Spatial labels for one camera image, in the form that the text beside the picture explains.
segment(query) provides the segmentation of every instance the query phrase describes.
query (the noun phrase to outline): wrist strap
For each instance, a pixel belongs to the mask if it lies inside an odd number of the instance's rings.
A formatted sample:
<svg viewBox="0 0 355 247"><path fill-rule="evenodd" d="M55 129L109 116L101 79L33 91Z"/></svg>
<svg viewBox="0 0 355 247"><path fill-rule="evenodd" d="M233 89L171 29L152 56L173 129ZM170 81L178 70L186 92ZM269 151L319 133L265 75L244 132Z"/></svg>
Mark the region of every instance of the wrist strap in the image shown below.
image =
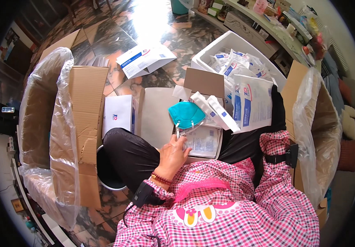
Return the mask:
<svg viewBox="0 0 355 247"><path fill-rule="evenodd" d="M297 159L299 154L299 145L294 144L290 145L289 149L286 150L285 154L282 155L265 155L265 161L271 164L278 164L283 161L286 161L286 165L291 166L291 168L295 168L297 165Z"/></svg>
<svg viewBox="0 0 355 247"><path fill-rule="evenodd" d="M165 185L171 185L171 183L172 183L172 180L165 179L165 178L161 177L160 175L156 174L155 172L152 172L152 173L151 173L151 177L152 177L154 180L157 180L157 181L159 181L160 183L163 183L163 184L165 184Z"/></svg>

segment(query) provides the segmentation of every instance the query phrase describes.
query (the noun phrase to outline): flattened white box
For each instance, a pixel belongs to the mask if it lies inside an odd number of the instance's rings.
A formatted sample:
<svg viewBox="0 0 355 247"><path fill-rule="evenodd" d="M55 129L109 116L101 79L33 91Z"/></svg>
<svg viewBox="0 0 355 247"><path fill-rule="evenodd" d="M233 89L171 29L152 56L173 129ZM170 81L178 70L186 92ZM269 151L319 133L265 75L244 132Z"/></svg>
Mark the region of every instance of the flattened white box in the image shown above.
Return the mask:
<svg viewBox="0 0 355 247"><path fill-rule="evenodd" d="M137 119L138 102L132 95L106 97L102 123L102 139L113 128L123 128L135 134L137 131Z"/></svg>
<svg viewBox="0 0 355 247"><path fill-rule="evenodd" d="M117 58L128 79L148 75L161 68L176 56L164 45L137 45Z"/></svg>

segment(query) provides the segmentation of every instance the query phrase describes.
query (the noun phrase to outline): wrist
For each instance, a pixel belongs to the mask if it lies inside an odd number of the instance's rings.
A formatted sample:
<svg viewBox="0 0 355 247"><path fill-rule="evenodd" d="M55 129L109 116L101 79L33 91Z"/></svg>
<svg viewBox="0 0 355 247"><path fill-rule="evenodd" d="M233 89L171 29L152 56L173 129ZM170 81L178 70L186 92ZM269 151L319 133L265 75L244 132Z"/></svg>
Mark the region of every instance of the wrist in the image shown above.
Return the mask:
<svg viewBox="0 0 355 247"><path fill-rule="evenodd" d="M154 172L160 176L160 177L163 177L167 180L172 180L176 174L175 171L172 171L171 169L168 169L162 165L159 165L155 170Z"/></svg>

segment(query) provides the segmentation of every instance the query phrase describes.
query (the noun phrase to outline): picture frame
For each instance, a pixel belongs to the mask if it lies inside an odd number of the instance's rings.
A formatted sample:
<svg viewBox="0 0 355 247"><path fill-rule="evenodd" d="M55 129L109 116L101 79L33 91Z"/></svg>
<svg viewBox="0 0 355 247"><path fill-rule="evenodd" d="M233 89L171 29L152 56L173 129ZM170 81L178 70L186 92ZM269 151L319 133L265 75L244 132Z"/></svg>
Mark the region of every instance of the picture frame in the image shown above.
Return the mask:
<svg viewBox="0 0 355 247"><path fill-rule="evenodd" d="M20 199L13 199L12 200L12 205L16 213L22 212L24 210L24 207L21 204Z"/></svg>

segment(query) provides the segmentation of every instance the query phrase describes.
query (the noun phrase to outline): pink checkered sleeve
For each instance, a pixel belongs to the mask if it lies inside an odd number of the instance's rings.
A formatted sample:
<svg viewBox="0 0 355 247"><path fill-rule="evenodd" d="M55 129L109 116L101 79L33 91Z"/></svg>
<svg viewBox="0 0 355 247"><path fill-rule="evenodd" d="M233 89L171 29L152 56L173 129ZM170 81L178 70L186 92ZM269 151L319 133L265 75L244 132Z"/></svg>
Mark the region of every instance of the pink checkered sleeve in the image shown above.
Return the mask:
<svg viewBox="0 0 355 247"><path fill-rule="evenodd" d="M154 219L162 212L168 210L170 203L175 199L174 193L165 191L150 180L144 180L148 185L154 188L154 195L161 200L166 200L163 205L154 206L145 204L141 208L135 205L126 213L124 219L128 227L125 226L123 220L117 225L117 236L113 246L158 246L157 239L149 235L154 233Z"/></svg>
<svg viewBox="0 0 355 247"><path fill-rule="evenodd" d="M289 145L289 132L264 133L261 150L267 155L281 155ZM291 185L290 166L285 162L265 161L264 174L255 190L256 202L274 219L270 231L281 238L295 239L299 246L319 245L319 220L304 193Z"/></svg>

